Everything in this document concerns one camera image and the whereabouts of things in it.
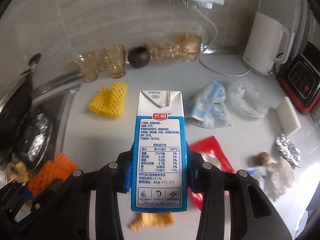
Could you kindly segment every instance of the milk carton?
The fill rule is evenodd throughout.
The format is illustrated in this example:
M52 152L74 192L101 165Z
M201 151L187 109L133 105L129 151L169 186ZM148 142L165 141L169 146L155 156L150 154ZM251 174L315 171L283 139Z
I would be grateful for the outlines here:
M168 213L188 209L181 92L140 92L131 186L132 211Z

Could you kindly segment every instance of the white cable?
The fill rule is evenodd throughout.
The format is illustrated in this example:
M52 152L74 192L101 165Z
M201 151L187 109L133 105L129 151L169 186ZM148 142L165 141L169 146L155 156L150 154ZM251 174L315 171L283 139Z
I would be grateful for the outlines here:
M199 62L200 62L200 64L201 64L202 66L204 66L206 69L211 70L212 72L215 72L215 73L217 73L217 74L220 74L220 75L223 75L223 76L227 76L227 77L243 77L243 76L247 75L247 74L251 71L251 69L249 69L246 73L241 74L241 75L231 75L231 74L220 73L220 72L217 71L217 70L213 70L213 69L209 68L206 64L204 64L204 63L202 62L202 55L203 55L203 54L205 53L205 51L214 43L214 41L215 41L215 39L216 39L216 37L217 37L217 34L218 34L218 30L217 30L216 25L215 25L206 15L204 15L197 7L193 7L193 9L194 9L202 18L204 18L207 22L209 22L209 23L214 27L215 32L216 32L213 40L212 40L212 41L203 49L203 51L200 53L200 56L199 56Z

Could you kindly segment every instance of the red brand logo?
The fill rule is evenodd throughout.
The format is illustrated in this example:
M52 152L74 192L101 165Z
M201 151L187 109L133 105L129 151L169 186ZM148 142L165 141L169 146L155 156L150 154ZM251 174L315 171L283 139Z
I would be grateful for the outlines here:
M153 114L152 119L163 121L168 119L168 114Z

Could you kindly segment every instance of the red package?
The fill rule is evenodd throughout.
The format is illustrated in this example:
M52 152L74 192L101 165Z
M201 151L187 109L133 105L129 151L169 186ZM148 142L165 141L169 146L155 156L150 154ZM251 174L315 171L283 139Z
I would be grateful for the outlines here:
M221 150L221 147L214 136L208 137L200 142L191 145L190 150L192 152L200 153L204 161L214 164L220 170L235 173L230 162L228 161L227 157L223 154L223 151ZM203 194L195 194L191 192L190 189L189 194L190 198L196 204L198 209L202 210Z

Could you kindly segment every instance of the kettle handle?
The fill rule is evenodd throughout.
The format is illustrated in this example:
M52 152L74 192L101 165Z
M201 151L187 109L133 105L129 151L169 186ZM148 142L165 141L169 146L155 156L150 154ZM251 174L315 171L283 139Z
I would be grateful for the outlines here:
M274 61L279 63L279 64L284 64L287 62L289 55L290 55L290 51L292 48L292 44L293 44L293 40L294 40L294 35L295 33L293 32L289 32L289 30L287 29L287 27L285 27L283 24L281 24L281 35L280 35L280 39L283 38L283 33L286 34L287 36L287 43L284 49L284 54L282 57L279 58L274 58Z

